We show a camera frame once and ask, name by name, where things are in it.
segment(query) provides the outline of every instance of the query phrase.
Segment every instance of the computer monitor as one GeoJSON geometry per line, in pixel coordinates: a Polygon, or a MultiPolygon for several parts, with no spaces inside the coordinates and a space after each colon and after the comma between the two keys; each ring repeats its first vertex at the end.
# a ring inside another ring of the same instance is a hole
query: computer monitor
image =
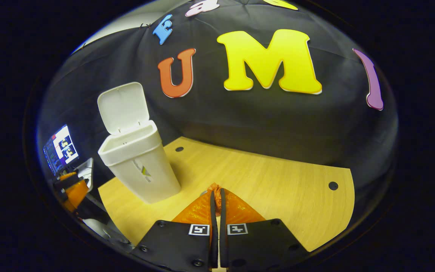
{"type": "Polygon", "coordinates": [[[43,152],[45,153],[48,166],[55,176],[78,158],[78,153],[69,135],[67,125],[64,125],[50,137],[43,147],[43,152]]]}

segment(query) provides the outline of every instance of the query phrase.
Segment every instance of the foam letter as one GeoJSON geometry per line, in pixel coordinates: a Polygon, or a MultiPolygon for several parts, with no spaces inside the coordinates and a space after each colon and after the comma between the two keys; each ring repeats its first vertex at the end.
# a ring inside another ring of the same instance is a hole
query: foam letter
{"type": "Polygon", "coordinates": [[[279,80],[285,91],[321,93],[321,83],[315,77],[307,41],[303,32],[279,29],[268,48],[244,31],[225,33],[217,38],[226,47],[229,78],[224,81],[228,91],[250,90],[253,81],[246,76],[245,62],[263,88],[270,88],[283,62],[285,74],[279,80]]]}
{"type": "Polygon", "coordinates": [[[154,29],[154,32],[152,34],[157,35],[159,37],[159,44],[162,45],[167,37],[172,33],[172,29],[168,29],[172,26],[172,22],[169,21],[169,19],[172,17],[172,14],[168,14],[166,17],[164,17],[164,20],[162,20],[159,25],[154,29]]]}
{"type": "Polygon", "coordinates": [[[179,53],[178,59],[182,62],[182,82],[179,85],[172,83],[171,64],[174,58],[170,57],[163,60],[157,65],[160,70],[160,85],[165,95],[170,98],[182,97],[186,95],[192,88],[192,55],[196,53],[194,48],[189,48],[179,53]]]}
{"type": "Polygon", "coordinates": [[[263,1],[267,2],[268,4],[271,4],[273,6],[287,8],[287,9],[290,9],[290,10],[298,10],[297,7],[295,7],[295,6],[291,5],[291,4],[288,4],[285,1],[281,1],[281,0],[263,0],[263,1]]]}
{"type": "Polygon", "coordinates": [[[352,49],[360,58],[364,67],[366,68],[367,77],[369,81],[369,93],[367,95],[367,105],[376,110],[384,109],[384,102],[382,102],[382,96],[380,95],[380,85],[378,84],[377,73],[373,67],[372,61],[359,50],[352,49]]]}
{"type": "Polygon", "coordinates": [[[194,16],[200,12],[206,12],[219,7],[218,0],[205,0],[192,5],[189,11],[186,12],[186,17],[194,16]]]}

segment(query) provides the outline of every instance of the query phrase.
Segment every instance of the black cloth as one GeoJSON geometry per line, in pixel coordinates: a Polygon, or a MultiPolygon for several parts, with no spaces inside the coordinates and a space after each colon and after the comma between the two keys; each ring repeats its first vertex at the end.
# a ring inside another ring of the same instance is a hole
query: black cloth
{"type": "Polygon", "coordinates": [[[299,6],[295,11],[258,0],[246,1],[246,5],[220,0],[215,10],[185,17],[193,3],[169,12],[173,32],[163,45],[152,31],[164,16],[150,28],[120,31],[72,54],[48,88],[39,120],[39,143],[68,124],[79,154],[94,158],[95,186],[100,186],[114,175],[97,153],[109,135],[97,97],[110,88],[137,81],[143,85],[150,119],[164,145],[186,136],[273,157],[350,168],[356,203],[366,200],[366,192],[380,184],[390,169],[398,134],[395,100],[379,67],[376,71],[384,109],[378,111],[366,103],[367,73],[352,48],[367,55],[366,51],[299,6]],[[262,88],[246,67],[254,87],[226,91],[227,55],[216,38],[231,31],[246,31],[267,47],[278,29],[309,36],[309,51],[323,92],[283,91],[278,85],[283,65],[269,89],[262,88]],[[192,89],[184,97],[169,98],[162,92],[157,65],[173,57],[171,75],[173,83],[179,84],[182,69],[177,55],[189,48],[196,49],[192,89]]]}

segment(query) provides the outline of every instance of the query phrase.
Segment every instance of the orange letter u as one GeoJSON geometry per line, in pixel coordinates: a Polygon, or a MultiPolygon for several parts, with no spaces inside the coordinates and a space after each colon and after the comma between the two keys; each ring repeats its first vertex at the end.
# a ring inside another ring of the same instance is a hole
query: orange letter u
{"type": "Polygon", "coordinates": [[[193,75],[192,75],[192,55],[196,53],[194,48],[189,48],[179,53],[178,59],[182,62],[182,82],[179,85],[172,83],[171,64],[174,58],[170,57],[163,60],[157,65],[160,70],[160,85],[165,95],[170,98],[182,97],[186,95],[192,88],[193,75]]]}

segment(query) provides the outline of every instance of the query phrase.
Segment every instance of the trash can logo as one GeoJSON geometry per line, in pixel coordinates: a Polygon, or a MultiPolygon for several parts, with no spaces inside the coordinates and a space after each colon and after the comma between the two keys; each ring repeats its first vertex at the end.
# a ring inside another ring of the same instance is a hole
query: trash can logo
{"type": "Polygon", "coordinates": [[[152,176],[141,162],[139,162],[138,160],[133,160],[133,164],[135,165],[135,167],[137,167],[138,171],[140,172],[140,174],[143,175],[145,180],[147,180],[148,182],[152,182],[152,176]]]}

